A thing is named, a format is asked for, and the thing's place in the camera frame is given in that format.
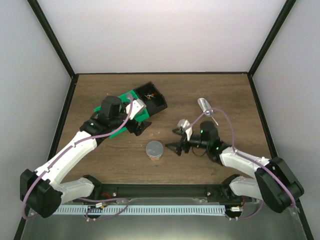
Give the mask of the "green bin with lollipop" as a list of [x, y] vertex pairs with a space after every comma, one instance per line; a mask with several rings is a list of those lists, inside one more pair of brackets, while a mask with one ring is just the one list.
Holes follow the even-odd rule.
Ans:
[[[129, 92], [126, 92], [122, 95], [119, 95], [118, 97], [121, 99], [121, 101], [123, 103], [130, 103], [130, 100], [127, 98], [127, 95], [131, 94], [134, 100], [138, 100], [140, 99], [140, 101], [142, 101], [142, 98], [134, 91], [134, 90], [130, 90]], [[136, 110], [138, 109], [138, 107], [136, 106], [136, 104], [133, 104], [133, 112], [135, 113], [134, 119], [137, 122], [143, 122], [145, 120], [147, 120], [150, 116], [149, 113], [147, 111], [147, 107], [145, 107], [144, 109], [141, 109], [139, 112], [137, 112]]]

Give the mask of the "round grey lid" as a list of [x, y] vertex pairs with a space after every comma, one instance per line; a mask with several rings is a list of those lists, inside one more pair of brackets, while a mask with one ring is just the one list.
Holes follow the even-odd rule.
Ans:
[[162, 155], [164, 152], [164, 146], [161, 142], [153, 140], [146, 145], [145, 151], [147, 155]]

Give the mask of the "clear plastic cup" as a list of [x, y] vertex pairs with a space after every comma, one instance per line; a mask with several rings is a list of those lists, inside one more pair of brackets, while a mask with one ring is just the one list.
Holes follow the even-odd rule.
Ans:
[[161, 158], [162, 154], [159, 154], [159, 155], [147, 154], [147, 156], [148, 156], [153, 162], [155, 162], [155, 161], [158, 161], [158, 160]]

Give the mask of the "metal scoop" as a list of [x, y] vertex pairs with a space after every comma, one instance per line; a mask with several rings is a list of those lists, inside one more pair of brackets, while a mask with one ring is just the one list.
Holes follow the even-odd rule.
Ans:
[[201, 97], [197, 99], [197, 103], [200, 106], [204, 115], [206, 117], [211, 117], [213, 122], [218, 126], [219, 124], [217, 120], [214, 118], [214, 111], [209, 102], [205, 98]]

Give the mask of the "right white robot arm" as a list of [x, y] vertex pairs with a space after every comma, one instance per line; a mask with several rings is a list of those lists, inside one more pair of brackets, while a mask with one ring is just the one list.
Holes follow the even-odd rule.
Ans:
[[195, 134], [183, 119], [173, 133], [180, 141], [165, 144], [165, 147], [178, 156], [194, 148], [204, 149], [208, 158], [221, 166], [236, 169], [246, 177], [235, 174], [223, 182], [222, 195], [229, 202], [239, 196], [262, 200], [274, 212], [282, 213], [292, 206], [305, 193], [286, 162], [280, 157], [272, 159], [257, 157], [233, 149], [220, 139], [218, 129], [211, 121], [200, 124], [200, 133]]

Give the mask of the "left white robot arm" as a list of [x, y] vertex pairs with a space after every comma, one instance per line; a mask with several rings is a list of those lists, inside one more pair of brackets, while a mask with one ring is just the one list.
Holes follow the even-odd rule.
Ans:
[[44, 165], [20, 175], [20, 199], [22, 217], [28, 220], [26, 208], [43, 218], [51, 216], [60, 205], [76, 199], [99, 203], [102, 184], [96, 178], [85, 175], [78, 180], [62, 183], [65, 176], [88, 153], [96, 149], [106, 138], [123, 128], [140, 135], [150, 122], [138, 122], [135, 116], [146, 109], [139, 98], [127, 94], [127, 102], [117, 96], [107, 96], [100, 109], [80, 127], [73, 139]]

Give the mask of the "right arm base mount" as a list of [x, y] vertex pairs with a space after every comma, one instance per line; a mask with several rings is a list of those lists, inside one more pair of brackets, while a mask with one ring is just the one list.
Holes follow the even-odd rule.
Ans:
[[243, 197], [233, 193], [230, 187], [231, 181], [239, 176], [239, 174], [233, 174], [227, 177], [220, 184], [207, 185], [205, 187], [205, 194], [208, 202], [219, 202], [220, 204], [240, 204], [243, 201]]

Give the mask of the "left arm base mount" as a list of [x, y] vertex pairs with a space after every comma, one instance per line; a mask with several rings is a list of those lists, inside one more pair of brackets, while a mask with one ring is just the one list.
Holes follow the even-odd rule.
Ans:
[[117, 196], [112, 188], [108, 185], [102, 184], [99, 187], [95, 187], [93, 192], [87, 197], [81, 197], [73, 200], [74, 202], [85, 202], [85, 203], [98, 203], [102, 200], [113, 199]]

